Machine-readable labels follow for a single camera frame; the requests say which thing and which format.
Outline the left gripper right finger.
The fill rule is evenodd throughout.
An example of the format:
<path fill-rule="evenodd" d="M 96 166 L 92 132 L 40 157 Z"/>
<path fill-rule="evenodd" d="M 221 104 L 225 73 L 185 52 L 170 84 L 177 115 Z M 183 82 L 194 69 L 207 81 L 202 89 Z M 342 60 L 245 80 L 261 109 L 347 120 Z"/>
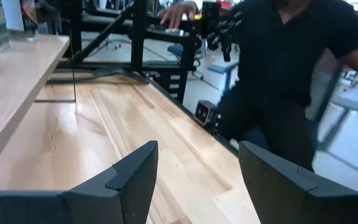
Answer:
<path fill-rule="evenodd" d="M 304 168 L 247 141 L 240 143 L 239 163 L 262 224 L 301 222 L 306 194 L 317 188 L 300 173 Z"/>

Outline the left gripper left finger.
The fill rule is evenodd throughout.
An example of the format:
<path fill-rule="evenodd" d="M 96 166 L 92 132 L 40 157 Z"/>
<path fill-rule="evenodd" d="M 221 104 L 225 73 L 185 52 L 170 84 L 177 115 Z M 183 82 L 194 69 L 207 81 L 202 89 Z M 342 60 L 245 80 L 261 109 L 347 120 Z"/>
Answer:
<path fill-rule="evenodd" d="M 158 142 L 149 141 L 110 168 L 65 192 L 70 222 L 145 223 L 157 167 Z"/>

